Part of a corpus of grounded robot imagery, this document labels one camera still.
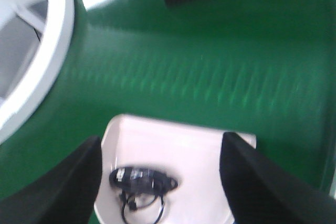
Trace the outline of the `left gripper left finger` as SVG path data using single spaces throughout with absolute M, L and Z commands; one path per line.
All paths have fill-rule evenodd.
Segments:
M 2 199 L 1 223 L 88 223 L 101 177 L 101 139 L 91 136 L 46 174 Z

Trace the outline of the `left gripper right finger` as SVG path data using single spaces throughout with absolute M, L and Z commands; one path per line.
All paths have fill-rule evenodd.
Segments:
M 335 223 L 335 199 L 225 132 L 219 158 L 223 191 L 236 223 Z

